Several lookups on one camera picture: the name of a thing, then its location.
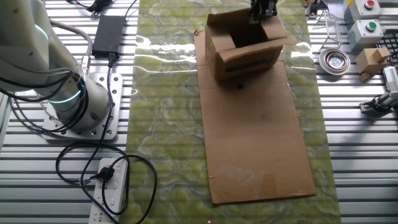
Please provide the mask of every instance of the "black keyboard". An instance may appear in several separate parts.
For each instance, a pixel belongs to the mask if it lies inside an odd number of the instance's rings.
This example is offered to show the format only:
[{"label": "black keyboard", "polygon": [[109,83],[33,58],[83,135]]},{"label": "black keyboard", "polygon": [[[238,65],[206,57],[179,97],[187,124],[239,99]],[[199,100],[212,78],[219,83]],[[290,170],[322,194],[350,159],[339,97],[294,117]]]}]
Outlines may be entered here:
[{"label": "black keyboard", "polygon": [[[377,43],[377,47],[387,47],[388,51],[392,54],[398,52],[398,31],[395,34],[384,34],[384,37]],[[387,60],[389,64],[393,64],[395,68],[398,68],[397,55],[393,56],[393,58],[388,58]]]}]

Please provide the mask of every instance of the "cardboard box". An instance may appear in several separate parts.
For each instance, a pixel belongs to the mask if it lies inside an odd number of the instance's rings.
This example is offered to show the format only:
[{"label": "cardboard box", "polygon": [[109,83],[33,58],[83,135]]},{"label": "cardboard box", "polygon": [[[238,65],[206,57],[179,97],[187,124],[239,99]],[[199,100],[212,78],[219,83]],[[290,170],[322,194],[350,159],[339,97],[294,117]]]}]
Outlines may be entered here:
[{"label": "cardboard box", "polygon": [[208,15],[205,52],[216,80],[270,68],[284,44],[293,44],[277,16],[249,20],[249,9]]},{"label": "cardboard box", "polygon": [[285,66],[216,81],[195,33],[211,201],[214,204],[314,195],[307,148]]},{"label": "cardboard box", "polygon": [[388,51],[387,47],[378,48],[377,51],[373,53],[373,57],[378,63],[382,63],[385,59],[390,57],[390,55],[391,53]]},{"label": "cardboard box", "polygon": [[359,71],[359,74],[368,73],[369,75],[375,75],[380,72],[382,68],[387,65],[387,60],[382,61],[381,63],[377,62],[374,54],[378,49],[363,49],[363,51],[356,57],[356,67]]}]

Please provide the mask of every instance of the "plug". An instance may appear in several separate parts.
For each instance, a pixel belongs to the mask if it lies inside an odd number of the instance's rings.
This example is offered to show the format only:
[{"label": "plug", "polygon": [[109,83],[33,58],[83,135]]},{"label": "plug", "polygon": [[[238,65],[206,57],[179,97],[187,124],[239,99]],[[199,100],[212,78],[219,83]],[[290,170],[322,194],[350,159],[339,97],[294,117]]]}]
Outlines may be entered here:
[{"label": "plug", "polygon": [[99,173],[96,175],[90,177],[91,179],[97,178],[97,179],[103,179],[104,181],[109,181],[114,174],[114,169],[110,168],[109,166],[103,167]]}]

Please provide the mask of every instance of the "white cable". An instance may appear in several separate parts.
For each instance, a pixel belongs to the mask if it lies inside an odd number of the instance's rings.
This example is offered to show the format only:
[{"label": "white cable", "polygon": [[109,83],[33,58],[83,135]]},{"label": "white cable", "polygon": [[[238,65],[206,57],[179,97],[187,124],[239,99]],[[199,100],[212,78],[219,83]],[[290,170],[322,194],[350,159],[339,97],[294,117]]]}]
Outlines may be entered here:
[{"label": "white cable", "polygon": [[91,50],[93,50],[93,41],[92,41],[91,37],[88,34],[86,34],[85,32],[81,31],[80,29],[77,29],[76,27],[65,25],[65,24],[62,24],[60,22],[54,21],[52,19],[50,19],[50,23],[51,23],[51,25],[55,25],[55,26],[57,26],[57,27],[59,27],[61,29],[69,30],[70,32],[74,32],[76,34],[80,34],[88,42],[86,56],[90,56],[91,55]]}]

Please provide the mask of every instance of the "black cable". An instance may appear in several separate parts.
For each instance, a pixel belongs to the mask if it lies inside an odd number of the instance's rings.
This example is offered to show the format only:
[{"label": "black cable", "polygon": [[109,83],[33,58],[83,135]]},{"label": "black cable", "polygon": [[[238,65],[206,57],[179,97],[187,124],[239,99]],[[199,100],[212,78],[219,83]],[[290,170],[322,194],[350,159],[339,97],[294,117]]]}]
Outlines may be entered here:
[{"label": "black cable", "polygon": [[25,122],[23,122],[23,120],[21,120],[21,118],[19,117],[19,115],[16,113],[13,105],[12,105],[12,100],[11,98],[9,98],[9,105],[11,107],[11,111],[14,113],[14,116],[18,119],[19,122],[21,122],[25,127],[27,127],[28,129],[32,130],[32,131],[37,131],[40,133],[45,133],[45,134],[50,134],[50,133],[56,133],[56,132],[62,132],[62,131],[66,131],[69,130],[70,128],[74,127],[74,125],[76,125],[84,116],[84,114],[86,113],[87,107],[88,107],[88,93],[87,93],[87,89],[86,89],[86,85],[83,79],[81,79],[80,77],[78,77],[77,75],[72,76],[72,78],[75,79],[75,81],[77,82],[78,86],[80,87],[81,90],[81,96],[80,97],[84,97],[84,99],[82,99],[83,103],[79,104],[79,107],[76,109],[75,114],[72,116],[73,119],[71,119],[67,124],[64,124],[62,127],[57,128],[57,129],[53,129],[53,130],[49,130],[49,129],[45,129],[43,127],[40,127],[38,125],[36,125],[35,123],[31,122],[29,120],[29,118],[24,114],[23,110],[21,109],[21,107],[19,106],[19,103],[17,100],[15,100],[15,104],[17,106],[17,109],[19,110],[19,112],[21,113],[21,115],[26,119],[26,121],[28,123],[30,123],[32,126],[35,126],[36,128],[33,128],[29,125],[27,125]]},{"label": "black cable", "polygon": [[[144,215],[141,217],[141,219],[137,222],[137,223],[141,223],[142,221],[144,221],[144,219],[145,219],[146,216],[148,215],[149,210],[150,210],[150,208],[151,208],[151,206],[152,206],[152,204],[154,203],[154,200],[155,200],[155,194],[156,194],[156,188],[157,188],[157,173],[156,173],[155,167],[154,167],[147,159],[145,159],[145,158],[143,158],[143,157],[141,157],[141,156],[137,156],[137,155],[126,155],[126,156],[119,157],[119,158],[117,158],[117,159],[110,165],[109,168],[113,168],[113,166],[114,166],[117,162],[119,162],[120,160],[126,159],[126,158],[130,158],[130,157],[137,158],[137,159],[140,159],[140,160],[144,161],[144,162],[152,169],[152,171],[153,171],[153,173],[154,173],[154,177],[155,177],[154,190],[153,190],[153,192],[152,192],[152,197],[150,198],[150,201],[149,201],[147,210],[145,211],[145,213],[144,213]],[[114,212],[114,211],[112,211],[111,208],[109,208],[108,203],[106,203],[106,199],[105,199],[105,185],[106,185],[106,182],[104,181],[102,184],[103,184],[103,185],[102,185],[102,198],[103,198],[103,202],[104,202],[104,205],[105,205],[106,209],[108,209],[108,211],[109,211],[110,213],[112,213],[113,215],[121,215],[121,214],[126,210],[126,208],[127,208],[128,190],[126,189],[126,203],[125,203],[125,207],[124,207],[123,210],[121,210],[120,212]]]},{"label": "black cable", "polygon": [[21,96],[17,96],[17,95],[15,95],[15,94],[9,93],[8,91],[3,90],[2,88],[0,88],[0,92],[3,93],[3,94],[5,94],[5,95],[7,95],[7,96],[9,96],[9,97],[13,97],[14,99],[17,99],[17,100],[22,100],[22,101],[31,102],[31,103],[37,103],[37,102],[40,102],[40,101],[48,100],[48,99],[50,99],[51,97],[55,96],[55,95],[61,90],[61,88],[63,87],[63,85],[68,81],[68,79],[69,79],[73,74],[75,74],[75,73],[71,73],[71,74],[65,76],[64,78],[61,78],[60,80],[62,80],[62,82],[61,82],[61,84],[58,86],[58,88],[57,88],[53,93],[49,94],[48,96],[42,97],[42,98],[28,99],[28,98],[25,98],[25,97],[21,97]]},{"label": "black cable", "polygon": [[60,82],[63,82],[64,80],[67,80],[68,78],[70,78],[73,75],[73,73],[69,74],[68,76],[62,77],[60,79],[58,79],[57,81],[54,81],[52,83],[48,83],[48,84],[44,84],[44,85],[25,85],[25,84],[21,84],[21,83],[17,83],[11,80],[8,80],[6,78],[2,78],[0,77],[0,81],[8,83],[10,85],[14,85],[14,86],[18,86],[18,87],[22,87],[22,88],[47,88],[47,87],[51,87],[54,86]]},{"label": "black cable", "polygon": [[127,18],[127,14],[129,13],[129,11],[130,11],[130,9],[132,8],[132,6],[134,5],[134,3],[136,3],[136,1],[137,1],[137,0],[134,0],[134,1],[131,3],[130,7],[127,9],[126,14],[124,15],[124,18]]},{"label": "black cable", "polygon": [[[112,222],[114,222],[115,224],[119,224],[119,222],[116,219],[114,219],[113,216],[110,213],[112,213],[113,215],[120,215],[120,214],[124,213],[126,211],[126,209],[127,209],[128,199],[129,199],[128,192],[129,192],[129,173],[130,173],[130,162],[129,162],[129,159],[127,159],[127,158],[135,157],[135,158],[138,158],[138,159],[144,161],[152,169],[152,171],[154,173],[154,177],[155,177],[155,183],[154,183],[154,191],[153,191],[152,197],[150,199],[149,205],[147,207],[147,210],[146,210],[145,214],[141,217],[141,219],[137,222],[137,223],[141,223],[145,219],[145,217],[148,215],[148,213],[150,211],[150,208],[151,208],[151,206],[152,206],[152,204],[154,202],[154,199],[155,199],[155,194],[156,194],[156,189],[157,189],[157,173],[156,173],[155,167],[147,159],[145,159],[145,158],[143,158],[141,156],[127,155],[125,152],[123,152],[122,150],[120,150],[120,149],[118,149],[116,147],[112,147],[112,146],[108,146],[108,145],[103,144],[104,137],[105,137],[105,134],[106,134],[106,131],[107,131],[107,127],[108,127],[108,124],[109,124],[109,120],[110,120],[110,117],[112,115],[113,99],[112,99],[112,95],[111,95],[110,82],[111,82],[111,69],[112,69],[115,61],[116,61],[116,55],[115,54],[110,54],[109,55],[109,63],[108,63],[108,75],[107,75],[107,78],[106,78],[107,79],[108,96],[109,96],[109,113],[108,113],[108,117],[106,118],[106,122],[105,122],[104,129],[103,129],[103,132],[102,132],[102,135],[101,135],[101,139],[99,140],[99,143],[95,144],[95,143],[92,143],[92,142],[76,142],[76,143],[73,143],[73,144],[65,147],[63,149],[63,151],[57,157],[57,160],[55,162],[55,170],[57,171],[58,176],[61,179],[63,179],[64,181],[66,181],[66,182],[79,182],[81,189],[84,191],[84,193],[87,195],[87,197],[89,197],[104,212],[104,214],[106,214],[109,217],[109,219]],[[93,151],[91,157],[88,159],[88,161],[87,161],[87,163],[86,163],[86,165],[85,165],[85,167],[84,167],[84,169],[83,169],[83,171],[81,173],[80,179],[68,179],[68,178],[64,177],[60,173],[59,164],[60,164],[61,158],[68,151],[73,150],[73,148],[77,147],[77,146],[96,146],[96,148]],[[119,153],[121,153],[123,155],[122,157],[119,157],[118,159],[116,159],[115,162],[113,162],[111,164],[111,167],[113,167],[115,165],[115,163],[117,163],[121,159],[127,159],[127,174],[126,174],[126,182],[125,182],[125,188],[126,188],[125,203],[124,203],[123,209],[121,209],[120,212],[112,211],[110,209],[110,207],[108,206],[108,203],[106,202],[106,199],[105,199],[105,191],[104,191],[105,187],[104,186],[103,186],[103,189],[102,189],[102,194],[103,194],[103,203],[104,203],[105,207],[102,206],[102,204],[100,204],[99,201],[97,201],[92,195],[90,195],[90,193],[85,188],[85,182],[88,180],[88,179],[84,178],[84,176],[86,174],[86,171],[87,171],[87,168],[88,168],[88,166],[90,165],[91,161],[94,159],[95,155],[98,153],[98,151],[99,151],[99,149],[101,147],[118,151]]]}]

